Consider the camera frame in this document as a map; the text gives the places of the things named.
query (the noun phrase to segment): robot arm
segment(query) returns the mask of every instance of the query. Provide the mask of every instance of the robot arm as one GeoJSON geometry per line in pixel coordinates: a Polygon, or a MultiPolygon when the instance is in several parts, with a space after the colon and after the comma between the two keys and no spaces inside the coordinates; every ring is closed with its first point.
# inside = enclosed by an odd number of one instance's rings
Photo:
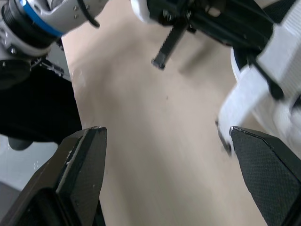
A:
{"type": "Polygon", "coordinates": [[[8,0],[0,1],[0,61],[44,56],[50,45],[94,17],[108,0],[8,0]]]}

